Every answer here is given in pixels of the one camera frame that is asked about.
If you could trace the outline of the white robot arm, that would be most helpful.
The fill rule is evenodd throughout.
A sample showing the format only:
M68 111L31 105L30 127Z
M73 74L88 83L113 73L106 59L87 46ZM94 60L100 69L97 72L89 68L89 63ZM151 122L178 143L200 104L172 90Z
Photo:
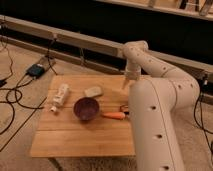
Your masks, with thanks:
M196 102L198 82L150 55L145 41L128 42L122 52L138 171L185 171L171 113Z

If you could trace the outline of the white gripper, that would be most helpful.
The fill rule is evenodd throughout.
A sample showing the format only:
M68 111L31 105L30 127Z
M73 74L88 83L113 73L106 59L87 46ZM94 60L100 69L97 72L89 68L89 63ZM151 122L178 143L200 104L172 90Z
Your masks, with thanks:
M128 61L125 67L125 79L122 83L122 89L128 86L130 80L138 80L141 75L141 67L131 61Z

